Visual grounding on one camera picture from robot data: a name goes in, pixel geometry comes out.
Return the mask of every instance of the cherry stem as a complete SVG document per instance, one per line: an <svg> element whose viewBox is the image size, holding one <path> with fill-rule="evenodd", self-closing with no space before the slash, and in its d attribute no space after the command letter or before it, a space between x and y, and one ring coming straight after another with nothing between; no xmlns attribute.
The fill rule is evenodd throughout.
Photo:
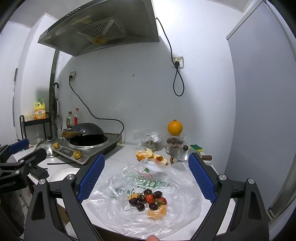
<svg viewBox="0 0 296 241"><path fill-rule="evenodd" d="M133 189L133 190L135 190L135 189ZM132 195L132 193L133 193L133 190L131 190L131 195Z"/></svg>
<svg viewBox="0 0 296 241"><path fill-rule="evenodd" d="M132 210L132 209L137 209L137 208L136 207L133 207L133 208L130 208L130 209L127 209L127 210L124 210L124 211Z"/></svg>

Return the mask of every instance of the saucepan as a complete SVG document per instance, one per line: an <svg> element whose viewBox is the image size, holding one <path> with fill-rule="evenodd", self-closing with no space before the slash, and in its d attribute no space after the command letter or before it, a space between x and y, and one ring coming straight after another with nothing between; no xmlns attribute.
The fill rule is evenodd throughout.
<svg viewBox="0 0 296 241"><path fill-rule="evenodd" d="M187 145L184 145L183 147L178 147L170 150L170 162L171 164L175 162L186 162L188 161L189 155L192 153L197 153L204 161L212 160L211 155L201 155L199 151L188 148Z"/></svg>

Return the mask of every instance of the black cable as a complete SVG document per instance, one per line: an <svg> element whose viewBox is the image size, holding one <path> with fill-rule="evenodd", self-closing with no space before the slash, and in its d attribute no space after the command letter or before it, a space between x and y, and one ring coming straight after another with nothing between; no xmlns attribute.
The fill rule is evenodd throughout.
<svg viewBox="0 0 296 241"><path fill-rule="evenodd" d="M119 121L121 124L122 124L122 131L118 134L118 136L120 136L120 134L123 132L124 130L124 124L121 120L118 120L118 119L111 119L111 118L98 118L96 116L93 115L93 113L90 111L90 109L87 107L87 105L83 102L83 100L80 98L80 96L75 92L75 90L72 88L71 84L70 84L70 80L72 79L72 75L69 76L69 85L70 85L70 88L72 89L72 91L74 92L74 94L77 95L77 97L81 100L81 102L85 105L85 107L87 108L87 110L89 111L89 113L92 115L93 118L96 118L98 120L111 120L111 121Z"/></svg>
<svg viewBox="0 0 296 241"><path fill-rule="evenodd" d="M156 20L158 20L158 22L159 22L161 28L163 29L163 26L162 26L161 22L159 21L159 19L156 18ZM174 78L173 90L174 90L175 95L178 96L178 97L180 97L180 96L182 96L183 93L184 93L184 89L185 89L185 87L184 87L184 81L183 81L182 76L181 76L181 74L180 74L180 72L179 72L179 70L178 70L178 66L176 66L175 63L174 63L172 46L170 45L170 41L168 40L168 37L166 36L166 33L165 33L165 30L164 30L164 29L163 29L163 33L165 34L165 37L166 37L166 39L167 39L167 41L168 41L168 44L169 44L169 46L170 46L170 56L171 56L171 58L172 58L172 63L173 63L173 65L174 65L175 68L176 68L176 75L175 75L175 78ZM183 91L182 91L182 94L181 94L181 95L178 95L178 94L176 93L176 91L175 91L175 80L176 80L177 73L179 74L180 79L181 79L181 81L182 81L182 85L183 85Z"/></svg>

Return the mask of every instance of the metal bolt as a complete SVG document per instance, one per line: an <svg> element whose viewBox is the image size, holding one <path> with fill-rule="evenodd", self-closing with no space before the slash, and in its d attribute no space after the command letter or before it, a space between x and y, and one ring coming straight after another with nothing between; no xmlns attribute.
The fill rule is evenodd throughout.
<svg viewBox="0 0 296 241"><path fill-rule="evenodd" d="M68 180L72 180L72 179L74 179L75 178L75 175L74 174L69 174L68 176L67 176L67 179Z"/></svg>
<svg viewBox="0 0 296 241"><path fill-rule="evenodd" d="M249 179L248 179L248 183L249 183L249 184L254 184L254 183L255 183L255 181L254 181L254 179L252 179L252 178L249 178Z"/></svg>
<svg viewBox="0 0 296 241"><path fill-rule="evenodd" d="M227 177L223 174L219 175L219 179L222 181L225 181L227 179Z"/></svg>
<svg viewBox="0 0 296 241"><path fill-rule="evenodd" d="M45 183L45 179L41 179L40 181L39 181L39 184L44 184Z"/></svg>

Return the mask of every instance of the refrigerator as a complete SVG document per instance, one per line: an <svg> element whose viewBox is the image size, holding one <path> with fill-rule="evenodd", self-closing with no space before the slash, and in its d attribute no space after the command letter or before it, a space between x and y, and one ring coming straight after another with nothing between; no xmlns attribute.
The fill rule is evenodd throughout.
<svg viewBox="0 0 296 241"><path fill-rule="evenodd" d="M236 113L225 175L256 181L272 239L296 205L296 39L268 1L257 1L226 39Z"/></svg>

